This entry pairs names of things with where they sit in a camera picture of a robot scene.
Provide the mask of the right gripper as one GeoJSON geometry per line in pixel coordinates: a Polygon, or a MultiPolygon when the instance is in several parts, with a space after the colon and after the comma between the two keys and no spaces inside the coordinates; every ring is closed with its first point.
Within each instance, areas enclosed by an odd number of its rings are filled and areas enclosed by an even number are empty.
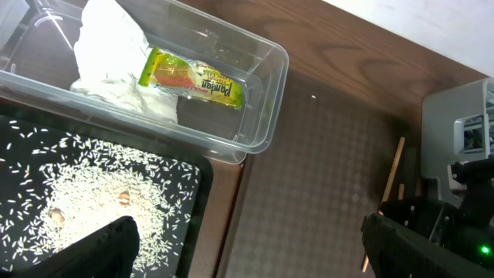
{"type": "Polygon", "coordinates": [[[493,278],[484,267],[493,265],[493,203],[465,201],[457,208],[407,198],[384,202],[384,215],[366,216],[362,242],[374,275],[493,278]]]}

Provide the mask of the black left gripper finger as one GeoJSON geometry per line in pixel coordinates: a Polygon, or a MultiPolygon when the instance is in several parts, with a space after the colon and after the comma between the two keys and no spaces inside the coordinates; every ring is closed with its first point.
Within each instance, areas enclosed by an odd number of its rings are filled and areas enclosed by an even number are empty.
{"type": "Polygon", "coordinates": [[[129,277],[140,248],[137,224],[123,216],[12,278],[129,277]]]}

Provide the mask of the wooden chopstick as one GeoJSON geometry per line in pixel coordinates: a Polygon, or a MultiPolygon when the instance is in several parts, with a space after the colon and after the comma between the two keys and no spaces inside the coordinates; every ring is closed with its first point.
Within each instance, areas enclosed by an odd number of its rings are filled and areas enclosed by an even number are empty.
{"type": "Polygon", "coordinates": [[[392,165],[391,165],[391,170],[390,170],[388,178],[387,178],[387,183],[385,185],[380,204],[382,204],[383,202],[386,202],[389,199],[389,195],[391,193],[391,189],[392,189],[392,186],[394,184],[394,177],[396,175],[398,165],[399,165],[399,162],[401,160],[401,154],[402,154],[402,151],[404,148],[405,141],[406,141],[405,137],[401,137],[399,139],[398,146],[397,146],[397,149],[396,149],[396,152],[394,155],[394,160],[393,160],[392,165]]]}
{"type": "Polygon", "coordinates": [[[399,200],[404,199],[404,184],[399,184],[398,186],[398,199],[399,200]]]}

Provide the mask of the yellow snack wrapper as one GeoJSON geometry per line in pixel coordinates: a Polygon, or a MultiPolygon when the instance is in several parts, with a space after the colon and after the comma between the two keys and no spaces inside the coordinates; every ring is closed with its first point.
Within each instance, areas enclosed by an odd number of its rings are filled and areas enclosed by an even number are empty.
{"type": "Polygon", "coordinates": [[[205,62],[153,48],[138,84],[165,93],[220,103],[237,110],[244,103],[243,85],[205,62]]]}

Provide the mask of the white paper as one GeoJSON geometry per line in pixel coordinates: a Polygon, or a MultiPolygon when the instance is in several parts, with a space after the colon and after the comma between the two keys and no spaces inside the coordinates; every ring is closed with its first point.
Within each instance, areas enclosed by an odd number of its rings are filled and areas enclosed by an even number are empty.
{"type": "Polygon", "coordinates": [[[151,54],[141,27],[114,0],[89,0],[73,47],[80,78],[70,90],[159,121],[178,122],[178,97],[140,86],[151,54]]]}

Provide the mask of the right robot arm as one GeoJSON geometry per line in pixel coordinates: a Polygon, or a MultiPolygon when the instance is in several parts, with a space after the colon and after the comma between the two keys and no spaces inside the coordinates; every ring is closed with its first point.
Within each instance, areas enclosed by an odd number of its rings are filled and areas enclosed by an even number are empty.
{"type": "Polygon", "coordinates": [[[364,218],[375,276],[493,278],[493,160],[455,162],[452,177],[467,187],[459,207],[415,197],[384,202],[364,218]]]}

